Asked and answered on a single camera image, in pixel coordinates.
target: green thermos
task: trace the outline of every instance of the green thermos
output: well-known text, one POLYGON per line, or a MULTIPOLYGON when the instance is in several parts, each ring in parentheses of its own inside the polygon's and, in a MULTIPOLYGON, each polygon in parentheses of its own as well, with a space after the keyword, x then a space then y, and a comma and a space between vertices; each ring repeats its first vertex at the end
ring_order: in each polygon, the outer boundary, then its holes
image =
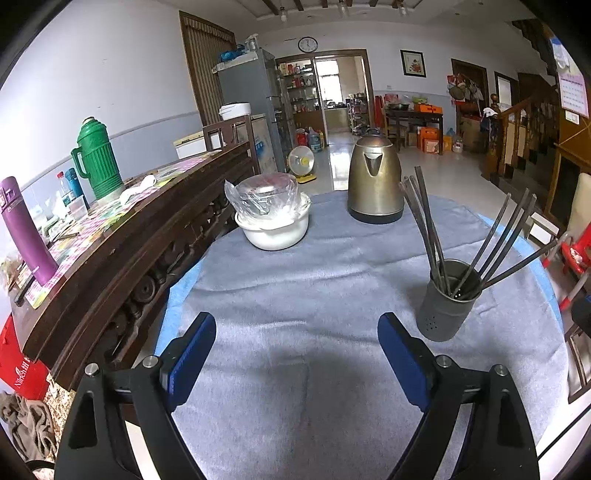
POLYGON ((72 159, 78 175, 90 181, 92 191, 99 203, 114 200, 125 189, 113 154, 113 147, 107 135, 107 127, 93 116, 82 122, 82 129, 78 135, 78 148, 72 150, 72 159))

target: bag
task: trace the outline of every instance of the bag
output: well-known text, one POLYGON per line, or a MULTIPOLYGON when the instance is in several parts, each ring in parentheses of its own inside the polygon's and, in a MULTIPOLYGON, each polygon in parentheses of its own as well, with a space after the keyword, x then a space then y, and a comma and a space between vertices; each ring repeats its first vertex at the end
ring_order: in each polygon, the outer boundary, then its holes
POLYGON ((18 346, 12 314, 0 332, 0 378, 28 400, 43 400, 49 383, 49 370, 40 361, 32 362, 18 346))

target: ceiling beam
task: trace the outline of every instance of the ceiling beam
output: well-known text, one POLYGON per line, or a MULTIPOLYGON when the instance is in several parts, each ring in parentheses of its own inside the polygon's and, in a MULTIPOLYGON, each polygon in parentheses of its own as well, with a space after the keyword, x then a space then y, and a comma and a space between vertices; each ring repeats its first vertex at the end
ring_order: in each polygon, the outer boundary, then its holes
POLYGON ((263 3, 269 7, 269 10, 271 10, 271 12, 273 12, 273 15, 279 15, 279 9, 275 6, 275 4, 272 2, 272 0, 262 0, 263 3))

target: framed picture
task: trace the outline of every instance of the framed picture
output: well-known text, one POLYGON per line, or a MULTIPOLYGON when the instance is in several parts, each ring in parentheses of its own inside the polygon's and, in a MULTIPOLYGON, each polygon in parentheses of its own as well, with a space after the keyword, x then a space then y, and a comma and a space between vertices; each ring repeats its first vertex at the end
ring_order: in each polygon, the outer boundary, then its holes
POLYGON ((400 50, 402 69, 405 75, 411 77, 426 77, 425 59, 419 51, 400 50))

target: gray tablecloth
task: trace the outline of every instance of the gray tablecloth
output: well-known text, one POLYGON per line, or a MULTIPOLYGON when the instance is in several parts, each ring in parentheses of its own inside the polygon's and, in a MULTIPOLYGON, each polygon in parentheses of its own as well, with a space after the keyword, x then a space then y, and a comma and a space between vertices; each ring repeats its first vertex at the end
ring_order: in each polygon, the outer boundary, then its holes
MULTIPOLYGON (((470 261, 488 227, 450 200, 431 198, 447 257, 470 261)), ((520 260, 511 251, 499 272, 520 260)), ((313 197, 308 233, 280 252, 252 246, 237 229, 217 240, 183 310, 181 332, 200 311, 217 339, 174 420, 210 479, 385 479, 421 419, 378 343, 383 312, 413 336, 428 262, 405 209, 390 225, 346 211, 346 192, 313 197)), ((535 441, 567 375, 562 332, 526 268, 486 290, 457 335, 425 340, 460 366, 511 371, 535 441)), ((438 478, 462 445, 462 408, 438 478)))

